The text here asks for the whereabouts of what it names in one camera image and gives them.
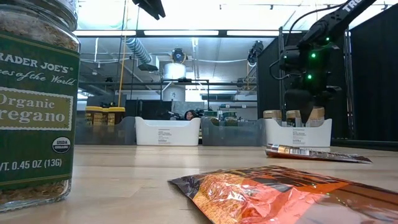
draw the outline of green label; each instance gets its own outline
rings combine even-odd
[[[72,176],[79,54],[0,32],[0,190]]]

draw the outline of table surface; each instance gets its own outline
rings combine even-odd
[[[167,180],[277,165],[398,191],[398,152],[333,147],[374,164],[267,158],[261,147],[77,146],[66,200],[0,214],[0,223],[210,223]]]

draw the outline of ceiling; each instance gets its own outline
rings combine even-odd
[[[156,29],[289,29],[294,20],[308,11],[340,4],[345,0],[163,0],[166,17],[156,21],[144,11],[138,10],[131,0],[79,0],[79,29],[83,30],[156,30]],[[350,27],[354,27],[385,9],[384,4],[396,4],[397,0],[378,0],[362,13]],[[302,19],[294,29],[306,30],[328,11],[312,14]],[[171,51],[182,48],[189,57],[193,53],[191,37],[151,37],[139,39],[145,49],[160,60],[160,71],[170,63]],[[197,37],[196,59],[201,79],[211,82],[236,82],[248,74],[249,49],[256,40],[266,47],[273,38],[217,38]],[[81,42],[81,82],[105,82],[111,77],[118,82],[123,71],[123,82],[158,82],[159,73],[149,73],[133,68],[132,60],[122,60],[124,68],[115,59],[128,58],[132,52],[124,48],[123,37],[87,38]],[[203,60],[231,63],[204,62]],[[187,78],[195,78],[193,61],[187,60]],[[158,86],[134,86],[134,89],[156,89]],[[215,89],[232,89],[233,86],[213,86]]]

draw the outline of ventilation duct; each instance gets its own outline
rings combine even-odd
[[[125,41],[125,44],[137,57],[139,61],[138,68],[141,71],[159,71],[159,59],[150,55],[138,38],[130,37]]]

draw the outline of chip bag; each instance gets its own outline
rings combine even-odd
[[[398,193],[279,166],[170,180],[215,224],[398,223]]]

